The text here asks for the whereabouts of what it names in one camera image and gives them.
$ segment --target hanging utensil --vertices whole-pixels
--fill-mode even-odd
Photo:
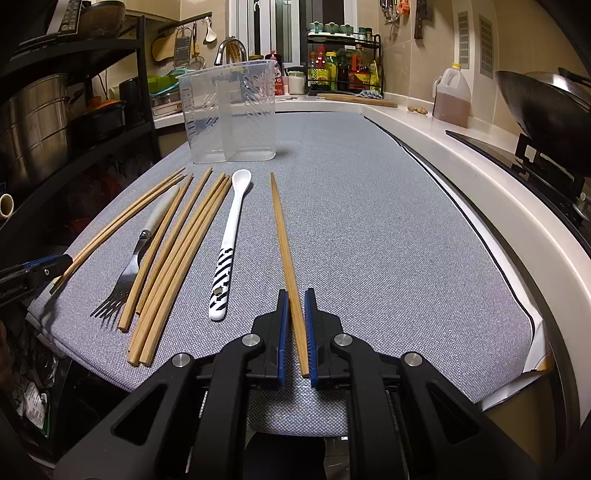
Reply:
[[[205,59],[200,55],[199,42],[197,42],[197,22],[193,23],[193,61],[191,67],[195,70],[205,68]]]
[[[212,29],[212,18],[206,17],[205,23],[207,24],[207,34],[205,35],[205,40],[203,40],[203,44],[215,42],[217,39],[217,35]]]
[[[189,65],[191,60],[191,35],[188,37],[184,36],[184,31],[189,30],[187,27],[181,27],[177,31],[177,36],[174,41],[174,60],[173,65],[175,67],[186,67]]]

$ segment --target ceramic spoon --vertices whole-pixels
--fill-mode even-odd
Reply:
[[[217,38],[217,35],[212,29],[212,18],[206,17],[205,21],[207,22],[207,33],[205,35],[205,40],[203,41],[204,44],[216,41]]]
[[[209,318],[214,322],[220,322],[226,316],[230,272],[234,259],[236,230],[238,229],[238,217],[240,217],[242,199],[250,182],[251,173],[248,170],[238,170],[232,175],[234,199],[230,207],[226,230],[223,233],[222,247],[220,248],[220,255],[217,258],[216,272],[213,276],[212,295],[209,301]]]

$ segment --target clear plastic container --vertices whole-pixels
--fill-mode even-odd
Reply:
[[[274,64],[245,61],[178,78],[194,163],[275,156]]]

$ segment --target plastic jug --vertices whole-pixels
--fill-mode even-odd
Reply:
[[[433,117],[466,128],[472,95],[461,70],[457,63],[453,63],[452,68],[433,81]]]

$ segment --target cutting board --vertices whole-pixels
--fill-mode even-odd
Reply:
[[[319,93],[318,96],[325,100],[336,100],[337,102],[364,103],[366,105],[390,106],[395,108],[398,106],[396,102],[390,100],[377,100],[375,98],[357,97],[355,95],[344,95],[342,93]]]

